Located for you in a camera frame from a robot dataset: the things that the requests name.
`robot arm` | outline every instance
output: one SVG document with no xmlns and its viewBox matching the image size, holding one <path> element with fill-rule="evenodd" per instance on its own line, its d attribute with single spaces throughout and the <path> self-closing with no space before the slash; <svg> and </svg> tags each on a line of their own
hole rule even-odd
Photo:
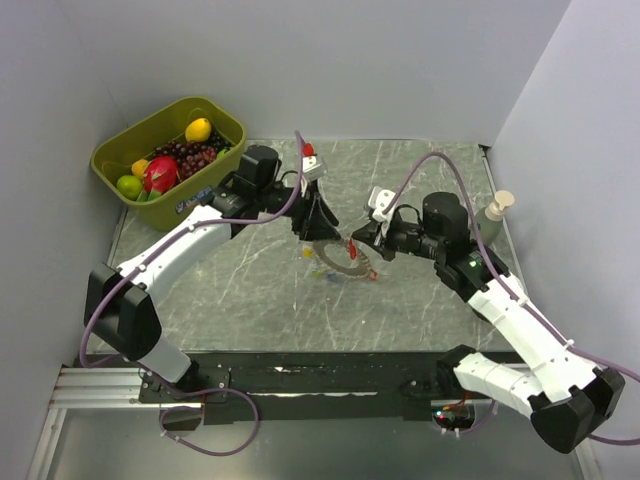
<svg viewBox="0 0 640 480">
<path fill-rule="evenodd" d="M 572 451 L 613 414 L 624 387 L 620 373 L 602 369 L 558 342 L 523 308 L 533 305 L 520 281 L 487 248 L 501 280 L 520 300 L 510 297 L 471 240 L 468 213 L 455 194 L 426 196 L 418 223 L 402 218 L 403 206 L 384 213 L 393 197 L 393 192 L 376 187 L 367 202 L 371 221 L 352 238 L 385 260 L 392 260 L 396 252 L 434 260 L 441 281 L 490 322 L 529 367 L 524 372 L 515 370 L 460 345 L 438 362 L 440 386 L 445 391 L 462 388 L 493 398 L 529 417 L 552 448 Z"/>
<path fill-rule="evenodd" d="M 339 240 L 338 220 L 324 203 L 318 179 L 327 172 L 322 157 L 310 152 L 303 159 L 303 189 L 284 214 L 301 240 Z M 98 304 L 124 278 L 129 282 L 103 311 L 94 333 L 123 354 L 138 361 L 179 388 L 197 382 L 198 365 L 163 334 L 155 310 L 171 285 L 202 255 L 234 238 L 245 224 L 217 223 L 223 218 L 255 220 L 262 212 L 275 213 L 289 200 L 293 188 L 276 180 L 281 161 L 275 150 L 250 147 L 238 170 L 232 172 L 209 198 L 172 231 L 140 255 L 116 269 L 100 265 L 91 273 L 85 306 L 85 324 Z M 187 234 L 179 233 L 188 229 Z"/>
</svg>

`green basket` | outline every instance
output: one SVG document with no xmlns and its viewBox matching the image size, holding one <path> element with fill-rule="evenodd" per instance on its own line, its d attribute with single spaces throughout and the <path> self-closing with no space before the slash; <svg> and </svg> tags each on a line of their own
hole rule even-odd
<svg viewBox="0 0 640 480">
<path fill-rule="evenodd" d="M 222 158 L 149 202 L 125 198 L 116 188 L 122 175 L 131 174 L 131 165 L 141 158 L 150 159 L 155 148 L 172 140 L 184 143 L 184 131 L 193 120 L 205 117 L 213 128 L 231 142 L 233 148 Z M 120 200 L 138 212 L 150 227 L 168 231 L 187 216 L 188 207 L 216 187 L 238 168 L 246 141 L 244 126 L 203 97 L 187 97 L 172 103 L 150 117 L 99 146 L 91 157 L 91 168 Z"/>
</svg>

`soap dispenser bottle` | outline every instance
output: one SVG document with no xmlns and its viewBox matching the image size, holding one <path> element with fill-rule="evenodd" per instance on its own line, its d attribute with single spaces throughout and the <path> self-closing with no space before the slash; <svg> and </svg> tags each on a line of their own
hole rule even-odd
<svg viewBox="0 0 640 480">
<path fill-rule="evenodd" d="M 476 222 L 480 229 L 480 238 L 485 245 L 491 245 L 502 230 L 502 217 L 516 199 L 511 192 L 499 190 L 493 201 L 476 213 Z"/>
</svg>

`dragon fruit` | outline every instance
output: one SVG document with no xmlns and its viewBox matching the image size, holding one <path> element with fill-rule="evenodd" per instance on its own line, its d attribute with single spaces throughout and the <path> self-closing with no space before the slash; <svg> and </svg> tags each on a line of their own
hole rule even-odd
<svg viewBox="0 0 640 480">
<path fill-rule="evenodd" d="M 139 202 L 151 201 L 167 193 L 178 180 L 178 165 L 171 157 L 154 158 L 143 175 L 143 190 Z"/>
</svg>

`table surface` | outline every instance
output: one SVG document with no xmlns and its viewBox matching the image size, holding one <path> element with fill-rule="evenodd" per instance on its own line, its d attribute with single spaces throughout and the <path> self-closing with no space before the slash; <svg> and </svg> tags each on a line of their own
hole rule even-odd
<svg viewBox="0 0 640 480">
<path fill-rule="evenodd" d="M 293 141 L 252 143 L 275 148 L 283 169 L 295 168 Z M 345 236 L 367 222 L 363 204 L 370 188 L 396 190 L 410 166 L 431 150 L 454 160 L 476 209 L 491 199 L 488 170 L 477 145 L 313 143 L 328 163 L 329 174 L 321 180 L 323 195 Z M 402 202 L 420 207 L 422 198 L 434 191 L 459 193 L 448 167 L 439 160 L 423 164 Z M 112 265 L 137 255 L 161 236 L 128 212 Z M 505 232 L 493 248 L 513 270 L 516 262 Z M 440 283 L 432 262 L 406 255 L 385 262 L 367 247 L 364 251 L 378 272 L 377 281 L 340 275 L 331 279 L 318 275 L 316 262 L 303 257 L 289 220 L 249 227 L 196 262 L 156 305 L 164 332 L 185 351 L 446 351 L 459 344 L 511 350 L 491 325 Z M 109 351 L 99 341 L 90 349 Z"/>
</svg>

